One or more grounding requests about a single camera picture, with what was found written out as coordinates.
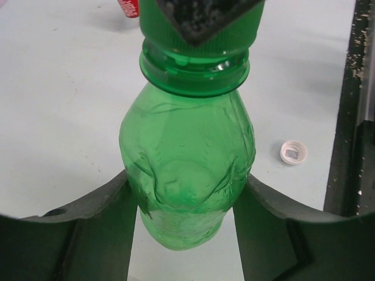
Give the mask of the white bottle cap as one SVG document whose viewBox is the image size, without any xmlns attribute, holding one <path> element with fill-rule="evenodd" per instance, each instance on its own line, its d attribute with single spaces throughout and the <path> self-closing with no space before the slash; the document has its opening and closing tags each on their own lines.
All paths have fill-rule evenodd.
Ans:
<svg viewBox="0 0 375 281">
<path fill-rule="evenodd" d="M 280 149 L 280 157 L 282 161 L 288 165 L 300 165 L 308 156 L 306 146 L 297 140 L 288 140 L 284 142 Z"/>
</svg>

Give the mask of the clear bottle with red label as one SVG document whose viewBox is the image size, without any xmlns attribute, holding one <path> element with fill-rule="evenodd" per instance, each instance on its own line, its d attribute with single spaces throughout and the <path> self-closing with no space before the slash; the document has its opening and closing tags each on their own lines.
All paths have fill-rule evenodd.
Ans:
<svg viewBox="0 0 375 281">
<path fill-rule="evenodd" d="M 118 3 L 126 17 L 139 17 L 139 0 L 118 0 Z"/>
</svg>

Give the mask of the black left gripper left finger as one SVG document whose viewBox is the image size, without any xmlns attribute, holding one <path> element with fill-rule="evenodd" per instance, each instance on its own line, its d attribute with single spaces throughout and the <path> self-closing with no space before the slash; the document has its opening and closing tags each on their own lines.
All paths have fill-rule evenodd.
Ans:
<svg viewBox="0 0 375 281">
<path fill-rule="evenodd" d="M 1 216 L 1 280 L 127 280 L 137 203 L 122 171 L 45 215 Z"/>
</svg>

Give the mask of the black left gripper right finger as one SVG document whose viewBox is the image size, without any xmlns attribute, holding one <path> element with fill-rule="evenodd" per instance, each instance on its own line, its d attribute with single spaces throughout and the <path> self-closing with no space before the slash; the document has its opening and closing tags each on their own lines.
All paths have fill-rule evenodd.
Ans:
<svg viewBox="0 0 375 281">
<path fill-rule="evenodd" d="M 253 176 L 234 207 L 245 280 L 373 280 L 374 215 L 341 217 Z"/>
</svg>

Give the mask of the green plastic bottle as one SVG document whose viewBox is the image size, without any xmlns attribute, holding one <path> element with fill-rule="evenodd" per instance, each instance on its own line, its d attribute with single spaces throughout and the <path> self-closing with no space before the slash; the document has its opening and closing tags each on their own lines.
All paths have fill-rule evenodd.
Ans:
<svg viewBox="0 0 375 281">
<path fill-rule="evenodd" d="M 126 113 L 119 143 L 149 234 L 184 251 L 212 239 L 255 159 L 251 121 L 238 93 L 248 51 L 193 57 L 144 41 L 147 83 Z"/>
</svg>

